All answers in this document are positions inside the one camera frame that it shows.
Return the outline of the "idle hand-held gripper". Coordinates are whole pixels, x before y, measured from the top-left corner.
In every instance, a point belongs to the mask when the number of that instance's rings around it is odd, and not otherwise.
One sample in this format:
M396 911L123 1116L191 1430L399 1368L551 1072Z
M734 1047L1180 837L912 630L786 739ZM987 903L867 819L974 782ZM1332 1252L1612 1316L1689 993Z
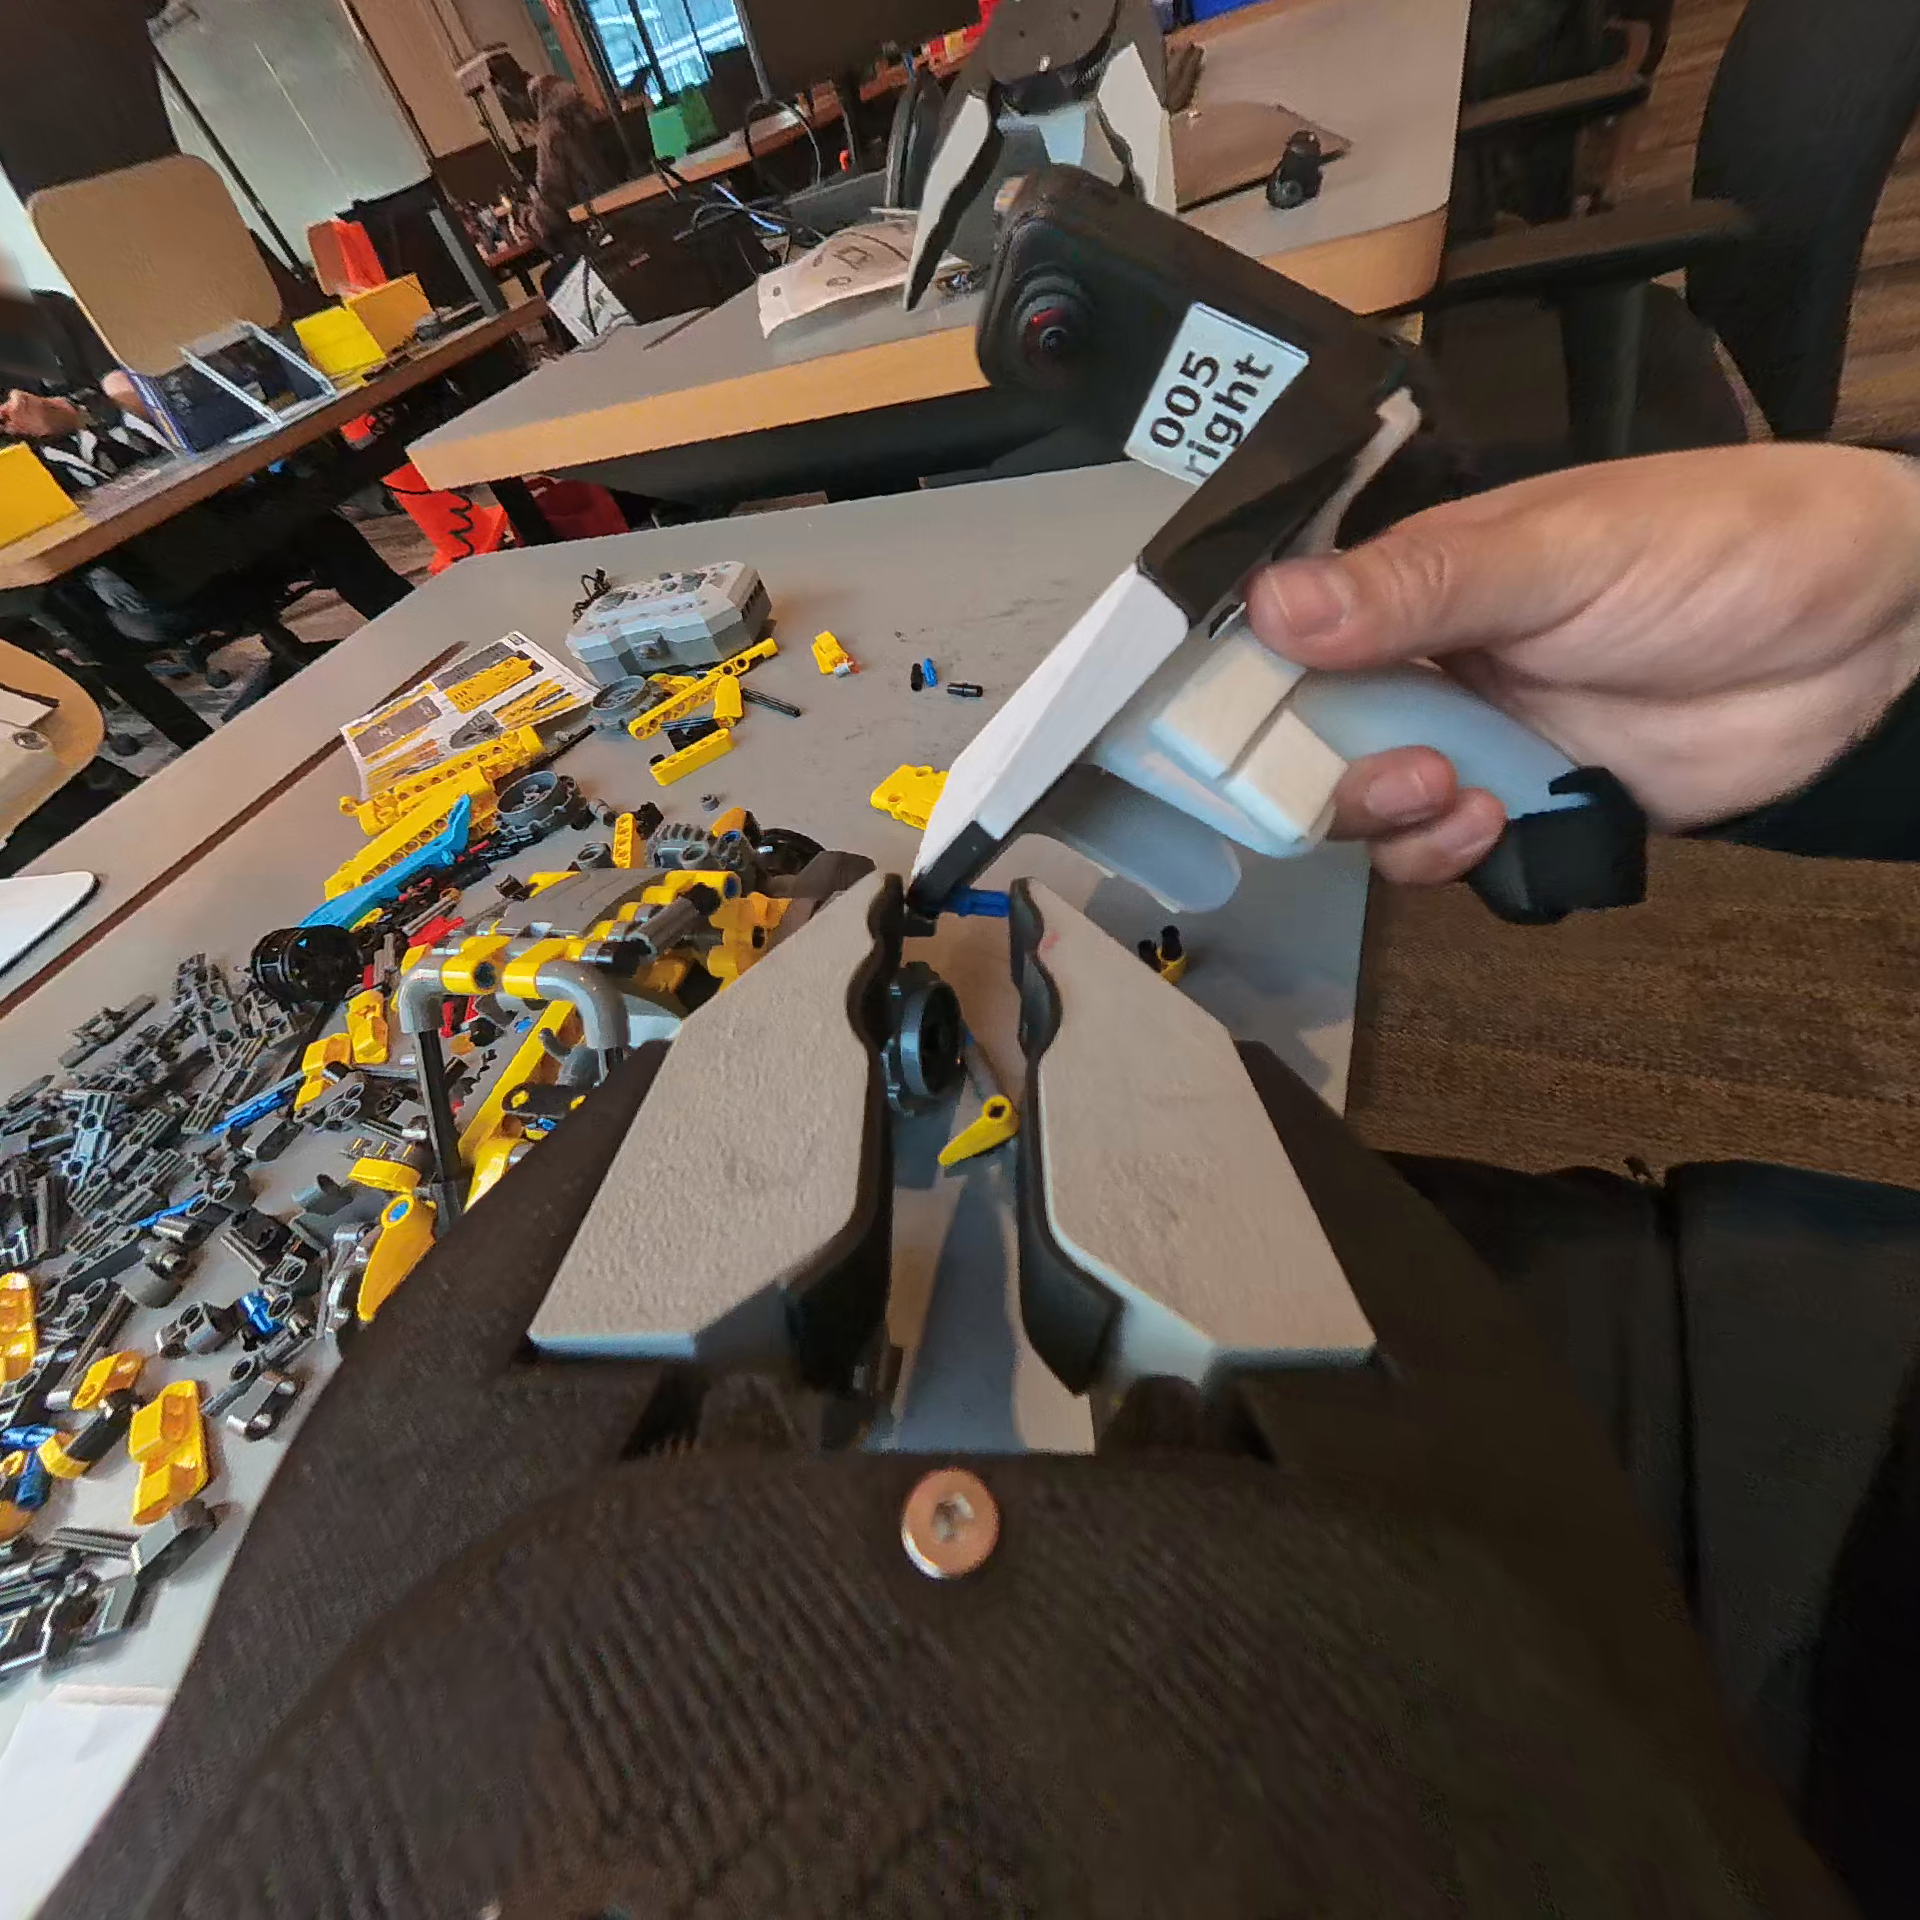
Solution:
M1051 164L1126 183L1179 209L1168 47L1149 0L1007 0L960 59L914 204L902 279L912 310L940 272L960 216L987 197L1002 134L1029 126Z

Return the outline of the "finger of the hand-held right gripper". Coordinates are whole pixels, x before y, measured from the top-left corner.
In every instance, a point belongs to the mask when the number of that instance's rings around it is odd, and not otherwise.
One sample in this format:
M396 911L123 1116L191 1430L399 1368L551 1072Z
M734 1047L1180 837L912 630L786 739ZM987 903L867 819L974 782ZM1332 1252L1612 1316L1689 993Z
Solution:
M1120 573L955 750L906 877L912 911L967 891L1180 637L1186 610Z

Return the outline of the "pile of small brick parts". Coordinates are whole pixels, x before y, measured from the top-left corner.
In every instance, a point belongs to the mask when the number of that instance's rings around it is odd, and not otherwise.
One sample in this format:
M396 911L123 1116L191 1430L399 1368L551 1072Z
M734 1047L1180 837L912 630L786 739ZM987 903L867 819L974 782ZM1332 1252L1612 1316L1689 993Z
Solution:
M435 1245L389 965L283 1006L212 954L3 1093L3 1683L126 1631Z

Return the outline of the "orange plastic crate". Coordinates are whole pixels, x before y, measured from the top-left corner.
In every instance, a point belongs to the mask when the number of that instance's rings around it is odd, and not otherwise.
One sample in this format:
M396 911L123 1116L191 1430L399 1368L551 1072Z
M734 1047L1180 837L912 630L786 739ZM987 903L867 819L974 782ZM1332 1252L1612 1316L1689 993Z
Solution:
M435 493L409 459L384 472L384 493L429 540L429 580L440 580L460 560L519 548L511 519L497 499L477 499L471 493Z

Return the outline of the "yellow plastic bin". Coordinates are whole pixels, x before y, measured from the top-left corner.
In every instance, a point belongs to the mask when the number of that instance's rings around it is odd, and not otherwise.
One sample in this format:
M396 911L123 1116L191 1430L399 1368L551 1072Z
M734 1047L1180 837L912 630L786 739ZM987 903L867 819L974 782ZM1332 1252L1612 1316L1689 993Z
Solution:
M330 379L362 379L384 367L396 352L409 352L420 337L420 323L435 317L435 301L424 297L420 277L396 277L368 292L348 292L343 301L298 317L298 348L304 357Z
M0 548L77 519L77 498L49 477L36 444L0 450Z

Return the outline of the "large yellow brick frame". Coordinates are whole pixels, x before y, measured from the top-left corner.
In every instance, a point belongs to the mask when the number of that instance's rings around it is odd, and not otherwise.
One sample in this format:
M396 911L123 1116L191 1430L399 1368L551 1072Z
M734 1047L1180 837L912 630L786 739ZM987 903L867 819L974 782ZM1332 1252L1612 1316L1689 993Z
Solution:
M481 750L452 755L440 770L420 770L399 782L389 782L373 796L335 796L335 812L355 819L368 837L396 829L420 803L452 807L456 796L477 796L497 786L497 770Z

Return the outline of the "white instruction booklet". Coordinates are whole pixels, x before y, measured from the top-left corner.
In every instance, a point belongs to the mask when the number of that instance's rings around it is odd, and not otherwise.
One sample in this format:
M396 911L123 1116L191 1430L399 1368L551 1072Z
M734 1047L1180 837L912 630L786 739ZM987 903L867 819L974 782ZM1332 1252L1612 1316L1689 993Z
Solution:
M26 1920L126 1785L170 1709L162 1690L57 1683L0 1754L0 1914Z

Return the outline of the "white board panel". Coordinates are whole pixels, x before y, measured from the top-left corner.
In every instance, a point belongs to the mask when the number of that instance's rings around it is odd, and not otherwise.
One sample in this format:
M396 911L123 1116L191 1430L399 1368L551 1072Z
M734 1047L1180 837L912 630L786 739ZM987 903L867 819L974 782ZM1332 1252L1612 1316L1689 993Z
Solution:
M330 0L181 0L150 18L162 105L199 158L228 152L287 229L429 179L377 59Z

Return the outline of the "grey table wood edge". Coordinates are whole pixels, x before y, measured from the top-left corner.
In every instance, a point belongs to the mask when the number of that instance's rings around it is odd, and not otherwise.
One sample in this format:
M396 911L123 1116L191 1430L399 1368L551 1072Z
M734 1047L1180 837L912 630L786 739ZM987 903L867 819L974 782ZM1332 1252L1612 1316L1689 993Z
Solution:
M1191 39L1197 114L1275 101L1350 146L1302 209L1247 183L1180 220L1364 317L1419 301L1441 257L1467 7L1259 7ZM974 317L979 297L926 297L914 310L871 301L761 337L757 297L736 292L659 345L627 326L543 364L420 433L409 459L440 493L511 477L582 477L696 505L886 493L1042 430L1042 413L985 383Z

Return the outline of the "grey brick battery hub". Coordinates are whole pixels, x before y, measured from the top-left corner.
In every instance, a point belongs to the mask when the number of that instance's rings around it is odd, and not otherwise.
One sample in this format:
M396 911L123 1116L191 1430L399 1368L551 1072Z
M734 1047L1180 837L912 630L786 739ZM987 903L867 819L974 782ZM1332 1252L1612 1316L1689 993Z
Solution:
M699 676L775 630L775 594L750 562L669 566L594 594L564 633L601 688L623 676Z

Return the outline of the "person's right hand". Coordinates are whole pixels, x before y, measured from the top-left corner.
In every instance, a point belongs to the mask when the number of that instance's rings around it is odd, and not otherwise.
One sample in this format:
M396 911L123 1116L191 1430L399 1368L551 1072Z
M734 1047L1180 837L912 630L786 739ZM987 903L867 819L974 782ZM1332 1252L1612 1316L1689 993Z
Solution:
M1659 829L1645 777L1689 720L1785 688L1876 712L1920 683L1920 463L1866 444L1570 463L1275 562L1242 613L1311 672L1432 659Z

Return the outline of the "black office chair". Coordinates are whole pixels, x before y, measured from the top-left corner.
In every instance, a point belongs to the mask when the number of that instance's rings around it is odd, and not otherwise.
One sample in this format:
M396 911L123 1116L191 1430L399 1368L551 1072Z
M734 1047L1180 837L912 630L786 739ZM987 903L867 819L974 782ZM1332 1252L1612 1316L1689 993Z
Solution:
M1745 7L1682 197L1448 245L1425 345L1464 477L1739 444L1739 393L1773 439L1831 439L1858 257L1913 97L1913 7Z

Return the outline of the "adjoining grey desk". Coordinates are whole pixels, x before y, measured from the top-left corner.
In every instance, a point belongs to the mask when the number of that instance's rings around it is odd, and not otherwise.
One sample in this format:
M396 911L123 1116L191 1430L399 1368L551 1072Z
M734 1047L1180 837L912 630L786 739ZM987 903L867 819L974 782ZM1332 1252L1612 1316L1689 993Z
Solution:
M202 859L235 822L308 772L330 770L343 755L335 730L355 715L424 683L452 653L460 653L460 637L399 633L377 617L212 730L212 744L143 777L77 832L41 850L26 877L85 872L98 886L61 928L0 970L3 1012L49 982L64 954L107 939L150 893Z

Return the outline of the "upright printed paper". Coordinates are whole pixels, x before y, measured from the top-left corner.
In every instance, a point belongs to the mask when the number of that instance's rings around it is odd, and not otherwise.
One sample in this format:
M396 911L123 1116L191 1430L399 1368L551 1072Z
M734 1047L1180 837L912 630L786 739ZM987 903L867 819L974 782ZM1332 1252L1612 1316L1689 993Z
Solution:
M548 272L543 301L575 348L587 348L636 323L621 292L582 257Z

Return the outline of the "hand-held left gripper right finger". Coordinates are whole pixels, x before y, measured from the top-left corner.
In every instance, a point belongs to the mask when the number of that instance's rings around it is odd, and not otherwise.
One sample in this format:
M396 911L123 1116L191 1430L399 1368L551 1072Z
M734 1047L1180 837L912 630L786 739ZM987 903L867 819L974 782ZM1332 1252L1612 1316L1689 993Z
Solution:
M1377 1333L1231 1032L1038 878L1021 990L1021 1321L1073 1398L1365 1368Z

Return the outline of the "yellow grey brick vehicle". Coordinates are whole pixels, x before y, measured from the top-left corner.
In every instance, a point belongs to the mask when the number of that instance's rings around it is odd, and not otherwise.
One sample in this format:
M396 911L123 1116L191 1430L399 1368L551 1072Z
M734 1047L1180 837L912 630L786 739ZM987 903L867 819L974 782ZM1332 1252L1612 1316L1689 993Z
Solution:
M750 812L714 829L659 822L627 845L627 864L539 877L477 933L429 943L396 982L424 1112L420 1197L440 1220L471 1206L615 1067L669 1043L871 872L867 852L818 850ZM524 1021L471 1116L452 1076L452 1012Z

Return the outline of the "clear acrylic stand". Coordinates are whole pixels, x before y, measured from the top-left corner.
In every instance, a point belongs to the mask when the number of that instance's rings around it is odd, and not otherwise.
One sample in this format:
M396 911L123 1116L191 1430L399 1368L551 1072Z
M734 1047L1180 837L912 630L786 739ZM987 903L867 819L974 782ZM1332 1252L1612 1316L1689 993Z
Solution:
M335 400L335 383L276 326L202 334L162 373L126 373L181 454L257 439Z

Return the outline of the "brown wooden table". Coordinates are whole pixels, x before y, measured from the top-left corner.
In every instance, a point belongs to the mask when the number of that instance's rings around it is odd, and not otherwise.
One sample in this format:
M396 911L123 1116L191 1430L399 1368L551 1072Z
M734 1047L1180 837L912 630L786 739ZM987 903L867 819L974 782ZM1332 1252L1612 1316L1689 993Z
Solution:
M452 326L445 337L424 345L420 352L404 352L399 364L377 367L373 379L355 383L348 393L324 400L319 407L283 419L249 439L228 439L199 454L139 463L85 498L73 499L73 513L49 528L36 528L0 548L0 586L41 586L57 584L126 537L143 537L181 513L212 499L217 493L228 493L249 482L257 472L291 459L298 450L343 433L355 419L373 419L384 433L424 433L409 424L424 403L440 403L440 413L468 407L468 393L497 393L519 379L524 337L543 337L548 301L526 297L497 317Z

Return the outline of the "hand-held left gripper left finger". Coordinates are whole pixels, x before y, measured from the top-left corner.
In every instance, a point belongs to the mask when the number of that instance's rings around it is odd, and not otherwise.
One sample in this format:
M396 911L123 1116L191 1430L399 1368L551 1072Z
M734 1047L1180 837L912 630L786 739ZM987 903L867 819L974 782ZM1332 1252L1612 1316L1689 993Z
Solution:
M860 877L666 1043L526 1341L850 1388L891 1293L878 1012L902 878Z

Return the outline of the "upright wooden board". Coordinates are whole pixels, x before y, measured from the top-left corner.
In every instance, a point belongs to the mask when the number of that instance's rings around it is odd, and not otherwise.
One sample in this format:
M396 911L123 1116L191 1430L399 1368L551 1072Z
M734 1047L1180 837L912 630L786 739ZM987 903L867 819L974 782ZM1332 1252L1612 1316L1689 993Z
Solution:
M170 373L238 323L287 323L238 204L194 152L36 189L26 216L126 373Z

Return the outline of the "yellow black sticker sheet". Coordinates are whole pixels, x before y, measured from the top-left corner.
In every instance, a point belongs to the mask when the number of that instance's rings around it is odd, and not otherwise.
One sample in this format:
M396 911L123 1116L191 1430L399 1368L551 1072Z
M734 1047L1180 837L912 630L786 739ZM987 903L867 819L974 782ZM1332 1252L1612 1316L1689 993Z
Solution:
M601 683L524 630L471 644L343 727L358 796L377 796L396 782L505 730L551 727L594 705L594 694Z

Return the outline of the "black brick wheel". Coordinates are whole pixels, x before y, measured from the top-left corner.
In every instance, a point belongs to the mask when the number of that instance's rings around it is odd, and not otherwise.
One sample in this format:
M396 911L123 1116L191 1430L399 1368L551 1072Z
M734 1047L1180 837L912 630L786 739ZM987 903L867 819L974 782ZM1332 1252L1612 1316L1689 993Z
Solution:
M283 1006L319 1006L355 993L362 957L355 933L304 921L264 933L243 965Z

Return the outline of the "blue brick separator tool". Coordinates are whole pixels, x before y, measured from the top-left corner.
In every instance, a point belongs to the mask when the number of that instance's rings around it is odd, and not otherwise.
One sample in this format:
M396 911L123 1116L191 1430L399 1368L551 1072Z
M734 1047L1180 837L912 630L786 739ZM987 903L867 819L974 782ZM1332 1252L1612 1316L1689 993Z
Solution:
M324 905L304 928L362 928L377 905L404 893L420 877L452 872L471 837L471 793L429 796L368 837L348 864L324 886Z

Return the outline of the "printed paper sheet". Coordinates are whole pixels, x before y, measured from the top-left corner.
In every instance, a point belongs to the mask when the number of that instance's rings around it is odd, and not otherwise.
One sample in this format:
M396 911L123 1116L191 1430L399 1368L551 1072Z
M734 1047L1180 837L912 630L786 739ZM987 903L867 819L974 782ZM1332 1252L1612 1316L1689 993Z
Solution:
M785 264L757 277L757 334L779 337L785 326L871 310L906 301L906 277L914 257L914 216L878 209L871 220L837 224L833 235L786 248Z

